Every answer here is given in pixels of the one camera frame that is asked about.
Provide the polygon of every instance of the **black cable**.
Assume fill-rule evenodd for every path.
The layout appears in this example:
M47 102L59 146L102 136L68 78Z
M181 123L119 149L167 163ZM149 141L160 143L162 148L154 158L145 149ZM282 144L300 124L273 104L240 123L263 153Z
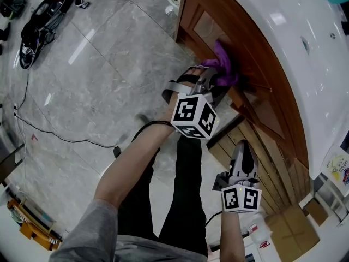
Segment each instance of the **black cable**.
M117 147L116 145L114 145L114 146L104 146L104 145L101 145L101 144L99 144L99 143L97 143L97 142L92 142L92 141L87 140L87 139L79 140L79 141L70 141L70 140L66 140L66 139L61 138L60 136L58 136L56 133L54 133L54 132L52 132L52 131L45 131L45 130L39 129L38 127L32 125L30 122L24 120L23 118L20 118L20 117L18 116L18 114L16 114L15 112L14 112L14 116L16 116L19 120L23 121L25 124L27 124L27 125L29 125L29 126L35 128L36 130L38 130L38 131L40 131L40 132L52 134L52 135L56 136L57 138L61 139L62 141L69 142L69 143L71 143L71 144L76 144L76 143L78 143L78 142L89 142L90 144L93 144L93 145L96 145L96 146L100 146L100 147L103 147L103 148L116 148L116 147Z
M164 121L164 120L154 120L154 121L150 121L148 122L147 124L145 124L137 133L136 135L134 136L134 138L132 139L132 141L134 141L139 134L141 134L141 132L146 129L147 127L149 127L150 125L153 125L153 124L164 124L164 125L167 125L167 126L172 126L172 124L169 122L169 121Z
M220 215L222 211L215 213L214 215L211 216L211 218L206 222L205 227L208 225L208 223L217 215Z
M18 108L16 108L16 106L14 106L13 108L18 111L24 104L26 98L27 98L27 90L28 90L28 84L29 84L29 68L27 70L27 86L26 86L26 90L24 91L24 98L23 98L23 101L22 103L20 104L20 106Z

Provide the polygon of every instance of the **sleeve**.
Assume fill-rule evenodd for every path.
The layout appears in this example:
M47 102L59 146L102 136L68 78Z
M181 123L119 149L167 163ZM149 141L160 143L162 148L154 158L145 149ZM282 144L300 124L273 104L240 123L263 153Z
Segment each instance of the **sleeve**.
M112 262L117 226L116 208L103 200L93 200L74 230L51 254L49 262Z

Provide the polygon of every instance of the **purple cloth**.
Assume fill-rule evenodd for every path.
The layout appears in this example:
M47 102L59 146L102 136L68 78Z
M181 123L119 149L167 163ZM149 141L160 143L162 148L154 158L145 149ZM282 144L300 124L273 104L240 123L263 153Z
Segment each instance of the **purple cloth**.
M214 53L218 56L218 59L208 59L201 63L206 67L216 68L217 71L222 74L221 77L216 79L216 85L218 86L233 86L238 83L239 75L231 73L231 62L228 54L223 49L220 42L217 40L214 44Z

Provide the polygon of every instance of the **gray shirt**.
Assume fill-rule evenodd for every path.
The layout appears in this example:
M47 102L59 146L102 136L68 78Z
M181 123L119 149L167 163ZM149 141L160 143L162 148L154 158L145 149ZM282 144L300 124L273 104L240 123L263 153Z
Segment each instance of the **gray shirt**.
M202 254L140 237L117 236L117 210L93 200L78 225L53 252L49 262L61 261L207 261Z

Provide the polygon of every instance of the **shoe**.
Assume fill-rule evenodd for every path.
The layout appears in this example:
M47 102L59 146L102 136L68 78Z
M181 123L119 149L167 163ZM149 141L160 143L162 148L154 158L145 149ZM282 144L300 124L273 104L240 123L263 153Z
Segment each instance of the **shoe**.
M9 34L10 34L10 28L11 28L11 22L9 22L8 24L7 24L7 27L6 27L6 29L4 30L4 35L3 35L3 37L2 37L2 40L3 41L7 41L7 38L8 38L8 36L9 36Z

